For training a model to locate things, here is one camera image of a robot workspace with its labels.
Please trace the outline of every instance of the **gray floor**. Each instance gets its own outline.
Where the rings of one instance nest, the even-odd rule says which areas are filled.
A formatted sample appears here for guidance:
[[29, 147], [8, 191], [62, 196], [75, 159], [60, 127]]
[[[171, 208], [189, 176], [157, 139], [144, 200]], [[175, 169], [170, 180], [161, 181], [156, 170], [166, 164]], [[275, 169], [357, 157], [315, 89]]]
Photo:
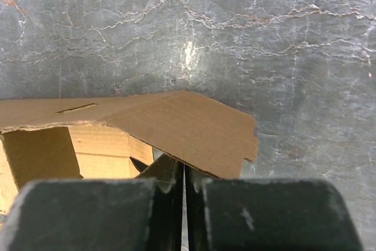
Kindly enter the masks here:
[[254, 115], [242, 177], [318, 177], [376, 250], [376, 0], [1, 0], [0, 98], [190, 89]]

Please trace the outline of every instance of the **brown cardboard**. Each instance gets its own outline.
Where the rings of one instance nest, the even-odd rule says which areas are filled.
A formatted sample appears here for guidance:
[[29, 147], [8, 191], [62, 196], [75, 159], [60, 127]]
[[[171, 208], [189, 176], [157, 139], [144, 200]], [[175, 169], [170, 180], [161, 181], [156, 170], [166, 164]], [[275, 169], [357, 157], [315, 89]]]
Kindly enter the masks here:
[[0, 101], [0, 211], [36, 178], [133, 178], [152, 146], [213, 176], [254, 160], [252, 116], [188, 91]]

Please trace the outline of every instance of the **concrete floor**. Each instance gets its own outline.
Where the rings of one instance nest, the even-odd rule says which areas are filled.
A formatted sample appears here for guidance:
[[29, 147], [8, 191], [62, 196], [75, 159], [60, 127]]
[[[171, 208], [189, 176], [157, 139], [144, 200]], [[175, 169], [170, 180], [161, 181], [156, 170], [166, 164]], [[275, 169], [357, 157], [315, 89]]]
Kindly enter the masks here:
[[242, 177], [332, 181], [376, 250], [375, 16], [376, 0], [1, 0], [0, 99], [215, 98], [257, 120]]

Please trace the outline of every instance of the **open cardboard box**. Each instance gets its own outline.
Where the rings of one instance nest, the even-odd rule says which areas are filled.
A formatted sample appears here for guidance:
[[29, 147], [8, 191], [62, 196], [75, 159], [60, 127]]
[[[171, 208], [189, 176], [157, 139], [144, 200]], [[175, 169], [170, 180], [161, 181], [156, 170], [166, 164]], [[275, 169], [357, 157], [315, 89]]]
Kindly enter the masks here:
[[239, 177], [254, 160], [252, 116], [188, 91], [127, 98], [0, 101], [0, 212], [40, 178], [133, 178], [152, 147], [202, 172]]

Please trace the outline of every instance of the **white spot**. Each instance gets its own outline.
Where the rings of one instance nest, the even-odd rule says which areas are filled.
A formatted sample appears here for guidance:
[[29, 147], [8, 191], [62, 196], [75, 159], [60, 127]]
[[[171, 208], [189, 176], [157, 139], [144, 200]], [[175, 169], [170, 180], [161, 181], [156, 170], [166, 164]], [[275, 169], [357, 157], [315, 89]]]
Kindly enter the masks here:
[[185, 59], [186, 68], [188, 71], [191, 71], [193, 61], [196, 57], [196, 47], [193, 45], [192, 41], [188, 41], [187, 48], [184, 51], [184, 53], [186, 54], [186, 59]]
[[245, 218], [247, 226], [249, 227], [249, 229], [251, 231], [254, 231], [254, 226], [253, 226], [254, 220], [252, 219], [251, 215], [249, 214], [249, 212], [247, 211], [246, 208], [243, 208], [241, 215]]

